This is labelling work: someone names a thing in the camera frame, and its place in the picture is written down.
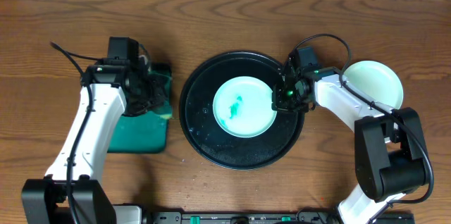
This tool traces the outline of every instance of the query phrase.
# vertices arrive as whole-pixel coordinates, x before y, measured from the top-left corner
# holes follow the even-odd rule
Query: white plate
[[[346,71],[347,79],[376,101],[401,108],[404,91],[399,77],[386,65],[375,61],[360,61]]]
[[[236,137],[255,137],[276,119],[271,88],[255,77],[235,77],[219,87],[213,100],[216,122]]]

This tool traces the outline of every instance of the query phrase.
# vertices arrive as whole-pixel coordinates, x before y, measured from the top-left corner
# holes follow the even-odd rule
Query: black plate
[[[180,97],[180,124],[192,147],[217,165],[240,170],[266,166],[284,156],[299,137],[303,113],[279,112],[267,131],[241,138],[224,131],[212,109],[216,91],[226,81],[250,76],[272,88],[281,66],[271,57],[248,51],[224,53],[201,64],[188,78]]]

